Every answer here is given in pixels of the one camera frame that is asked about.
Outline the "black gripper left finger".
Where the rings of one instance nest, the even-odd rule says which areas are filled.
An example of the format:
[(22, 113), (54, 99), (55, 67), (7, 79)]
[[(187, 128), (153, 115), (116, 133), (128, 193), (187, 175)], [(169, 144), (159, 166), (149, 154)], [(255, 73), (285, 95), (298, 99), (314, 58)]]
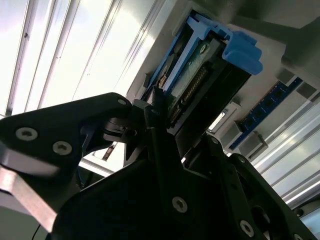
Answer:
[[(146, 209), (187, 218), (192, 212), (174, 138), (165, 130), (165, 97), (151, 102), (111, 92), (4, 118), (0, 189), (35, 218)], [(123, 168), (77, 191), (83, 157), (112, 145), (128, 149)]]

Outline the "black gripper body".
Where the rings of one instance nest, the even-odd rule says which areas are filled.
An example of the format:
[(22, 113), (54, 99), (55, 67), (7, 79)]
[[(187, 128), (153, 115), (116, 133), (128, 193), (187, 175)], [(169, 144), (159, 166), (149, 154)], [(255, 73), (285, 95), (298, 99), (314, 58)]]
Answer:
[(139, 160), (73, 196), (59, 211), (54, 240), (221, 240), (212, 181), (179, 168), (164, 193), (155, 167)]

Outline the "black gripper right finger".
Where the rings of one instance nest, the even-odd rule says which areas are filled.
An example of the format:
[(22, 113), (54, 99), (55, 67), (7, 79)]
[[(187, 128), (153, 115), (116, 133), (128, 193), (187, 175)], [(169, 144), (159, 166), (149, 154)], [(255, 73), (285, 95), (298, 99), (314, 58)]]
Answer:
[(253, 165), (242, 155), (226, 156), (219, 141), (204, 134), (187, 154), (190, 170), (215, 183), (213, 212), (228, 226), (224, 240), (314, 240), (304, 225)]

